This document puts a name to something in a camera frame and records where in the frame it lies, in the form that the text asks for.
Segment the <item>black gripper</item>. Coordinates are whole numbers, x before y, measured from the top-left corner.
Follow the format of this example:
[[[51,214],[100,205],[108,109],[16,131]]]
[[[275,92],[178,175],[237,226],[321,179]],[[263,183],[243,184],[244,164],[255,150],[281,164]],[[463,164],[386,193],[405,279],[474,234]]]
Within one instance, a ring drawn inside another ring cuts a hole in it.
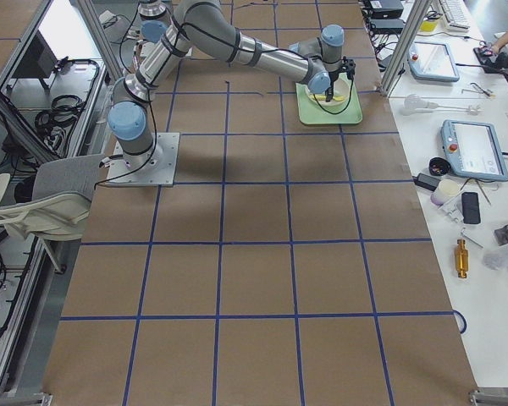
[[[353,59],[342,57],[336,68],[329,73],[330,86],[325,91],[326,102],[343,102],[351,97],[351,90],[356,74],[356,63]]]

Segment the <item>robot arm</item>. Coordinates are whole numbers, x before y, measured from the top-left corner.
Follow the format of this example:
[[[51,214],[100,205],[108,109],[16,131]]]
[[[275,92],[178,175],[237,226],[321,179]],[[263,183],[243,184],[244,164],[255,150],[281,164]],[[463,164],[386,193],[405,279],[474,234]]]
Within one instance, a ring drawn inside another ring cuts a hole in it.
[[[148,113],[160,83],[191,48],[224,63],[238,63],[304,85],[312,96],[334,98],[334,85],[342,74],[355,79],[356,65],[345,57],[344,29],[324,27],[315,38],[279,48],[248,36],[233,26],[218,1],[183,1],[170,13],[152,52],[132,73],[117,80],[113,88],[108,126],[121,148],[121,178],[138,183],[141,177],[154,182],[166,167],[159,137],[149,129]]]
[[[137,12],[142,20],[165,22],[173,11],[173,4],[164,0],[139,0]]]

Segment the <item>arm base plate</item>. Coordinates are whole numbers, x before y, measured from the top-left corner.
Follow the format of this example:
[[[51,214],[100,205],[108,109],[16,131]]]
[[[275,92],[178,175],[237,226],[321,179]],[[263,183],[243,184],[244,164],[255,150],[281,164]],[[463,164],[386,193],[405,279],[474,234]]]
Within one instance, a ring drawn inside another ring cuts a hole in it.
[[[107,182],[118,187],[174,185],[179,133],[140,135],[136,140],[118,139],[108,168]]]

